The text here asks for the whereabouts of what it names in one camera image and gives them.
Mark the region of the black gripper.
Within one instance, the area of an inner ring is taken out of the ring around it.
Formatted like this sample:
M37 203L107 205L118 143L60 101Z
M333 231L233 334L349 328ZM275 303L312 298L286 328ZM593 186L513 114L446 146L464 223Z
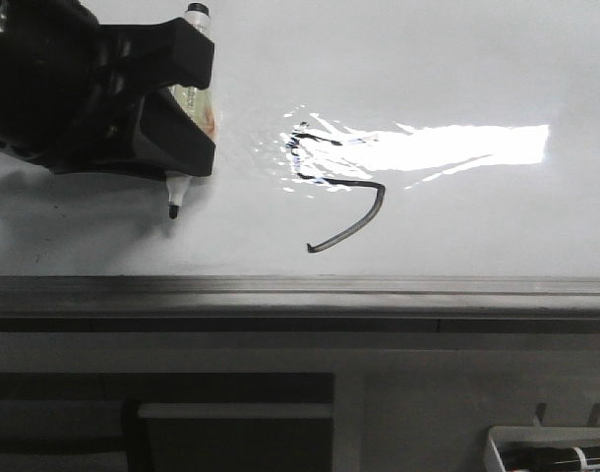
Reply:
M0 154L54 174L208 177L215 144L170 93L210 85L182 18L101 24L79 1L0 1Z

